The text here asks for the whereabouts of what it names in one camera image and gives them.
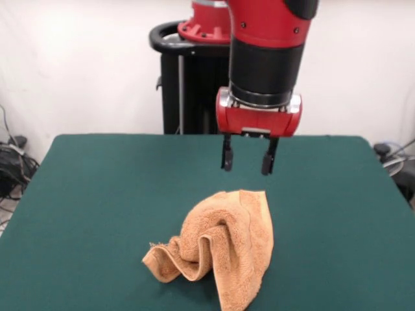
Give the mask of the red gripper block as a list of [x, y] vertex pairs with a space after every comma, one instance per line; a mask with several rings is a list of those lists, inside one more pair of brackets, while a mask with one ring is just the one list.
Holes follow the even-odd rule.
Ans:
[[[281, 108], [253, 108], [235, 99], [227, 87], [221, 87], [216, 99], [216, 116], [220, 132], [224, 134], [221, 169], [231, 171], [233, 150], [231, 135], [244, 133], [267, 137], [291, 137], [302, 116], [302, 97], [293, 95], [288, 105]], [[264, 154], [261, 173], [272, 173], [279, 139], [270, 138]]]

